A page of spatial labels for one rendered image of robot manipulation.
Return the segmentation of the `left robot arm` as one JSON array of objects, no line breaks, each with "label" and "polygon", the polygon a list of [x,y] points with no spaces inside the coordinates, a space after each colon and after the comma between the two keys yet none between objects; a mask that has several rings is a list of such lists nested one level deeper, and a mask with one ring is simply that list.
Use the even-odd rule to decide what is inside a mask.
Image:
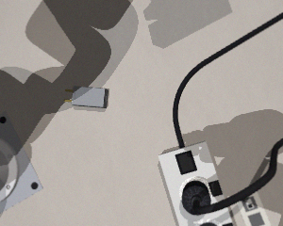
[{"label": "left robot arm", "polygon": [[0,138],[0,202],[17,186],[19,175],[20,164],[16,152]]}]

